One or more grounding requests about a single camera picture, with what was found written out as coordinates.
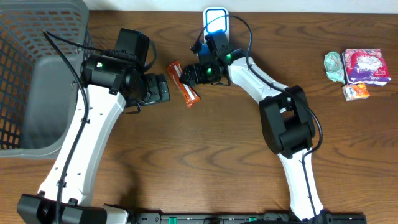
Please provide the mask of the orange snack bar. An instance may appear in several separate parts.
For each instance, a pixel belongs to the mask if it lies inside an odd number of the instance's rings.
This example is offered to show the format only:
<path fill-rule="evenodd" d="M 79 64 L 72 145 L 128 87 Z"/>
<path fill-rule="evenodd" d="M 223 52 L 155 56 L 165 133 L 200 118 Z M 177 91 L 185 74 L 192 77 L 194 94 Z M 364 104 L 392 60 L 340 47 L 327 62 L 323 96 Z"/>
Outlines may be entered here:
<path fill-rule="evenodd" d="M 170 63 L 167 66 L 167 71 L 178 89 L 180 90 L 181 94 L 183 95 L 187 108 L 191 108 L 195 103 L 198 103 L 200 97 L 194 92 L 193 88 L 180 82 L 180 77 L 183 72 L 180 66 L 180 62 L 176 60 Z"/>

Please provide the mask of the teal snack wrapper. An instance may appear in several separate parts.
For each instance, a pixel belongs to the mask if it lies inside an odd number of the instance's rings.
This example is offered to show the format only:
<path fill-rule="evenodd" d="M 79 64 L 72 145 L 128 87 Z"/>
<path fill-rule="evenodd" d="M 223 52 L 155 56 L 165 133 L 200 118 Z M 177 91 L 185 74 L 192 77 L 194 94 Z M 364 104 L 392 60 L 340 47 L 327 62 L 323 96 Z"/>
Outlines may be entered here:
<path fill-rule="evenodd" d="M 345 71 L 339 53 L 327 53 L 324 58 L 324 67 L 329 80 L 345 83 Z"/>

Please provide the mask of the orange tissue pack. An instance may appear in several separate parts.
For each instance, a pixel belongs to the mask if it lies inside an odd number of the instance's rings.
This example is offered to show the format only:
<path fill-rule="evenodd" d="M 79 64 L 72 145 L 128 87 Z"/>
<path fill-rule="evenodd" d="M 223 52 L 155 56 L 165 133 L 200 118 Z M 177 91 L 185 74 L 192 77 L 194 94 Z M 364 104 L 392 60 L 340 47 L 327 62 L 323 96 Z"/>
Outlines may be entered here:
<path fill-rule="evenodd" d="M 342 90 L 346 101 L 364 100 L 370 97 L 370 94 L 364 83 L 345 85 L 342 87 Z"/>

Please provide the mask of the purple red pad package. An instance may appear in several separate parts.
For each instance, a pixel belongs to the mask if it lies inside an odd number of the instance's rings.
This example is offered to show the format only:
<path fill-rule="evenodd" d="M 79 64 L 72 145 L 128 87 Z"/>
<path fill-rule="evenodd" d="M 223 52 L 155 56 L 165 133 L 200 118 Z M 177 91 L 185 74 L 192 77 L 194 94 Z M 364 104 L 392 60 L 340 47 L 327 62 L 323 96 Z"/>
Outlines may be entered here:
<path fill-rule="evenodd" d="M 381 49 L 346 49 L 341 56 L 348 85 L 384 86 L 391 81 Z"/>

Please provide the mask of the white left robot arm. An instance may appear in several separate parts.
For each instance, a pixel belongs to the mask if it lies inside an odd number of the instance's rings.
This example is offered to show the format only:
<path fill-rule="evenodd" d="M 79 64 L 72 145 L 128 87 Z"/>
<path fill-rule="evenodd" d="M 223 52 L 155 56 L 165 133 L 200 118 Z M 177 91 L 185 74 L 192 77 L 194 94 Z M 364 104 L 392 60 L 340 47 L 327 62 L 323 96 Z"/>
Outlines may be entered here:
<path fill-rule="evenodd" d="M 117 205 L 92 207 L 96 173 L 110 132 L 125 108 L 169 101 L 164 74 L 133 57 L 91 55 L 81 65 L 75 113 L 52 170 L 35 195 L 22 194 L 25 223 L 134 223 Z"/>

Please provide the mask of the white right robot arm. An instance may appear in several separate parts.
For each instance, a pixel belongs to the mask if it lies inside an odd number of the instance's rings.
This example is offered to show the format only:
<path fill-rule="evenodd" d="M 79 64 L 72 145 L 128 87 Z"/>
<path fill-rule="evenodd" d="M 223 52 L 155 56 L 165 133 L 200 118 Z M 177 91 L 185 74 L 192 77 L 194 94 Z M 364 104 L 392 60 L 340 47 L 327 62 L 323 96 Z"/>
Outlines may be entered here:
<path fill-rule="evenodd" d="M 180 81 L 198 84 L 240 86 L 259 106 L 262 134 L 267 147 L 284 168 L 290 192 L 290 209 L 301 221 L 313 221 L 323 210 L 312 169 L 313 138 L 321 130 L 309 108 L 303 89 L 289 88 L 262 71 L 243 49 L 235 49 L 220 30 L 196 40 L 190 50 L 199 62 L 187 65 Z"/>

